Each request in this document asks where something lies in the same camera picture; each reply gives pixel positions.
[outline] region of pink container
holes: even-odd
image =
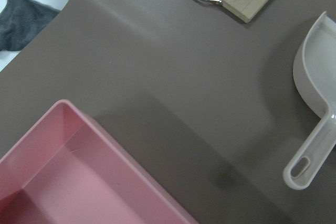
[[[97,122],[56,102],[0,160],[0,224],[197,223]]]

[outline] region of gray-brown table surface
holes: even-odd
[[[335,223],[334,151],[308,189],[282,179],[319,121],[292,64],[324,10],[270,0],[244,24],[195,0],[70,0],[0,72],[0,157],[69,99],[200,223]]]

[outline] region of white plastic scoop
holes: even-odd
[[[307,188],[336,143],[336,23],[324,12],[309,30],[293,66],[295,85],[322,118],[284,169],[286,184]]]

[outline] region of gray cloth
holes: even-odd
[[[7,0],[0,13],[0,51],[22,50],[58,13],[33,0]]]

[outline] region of scoop handle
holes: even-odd
[[[307,188],[336,143],[336,115],[326,114],[283,170],[286,184]]]

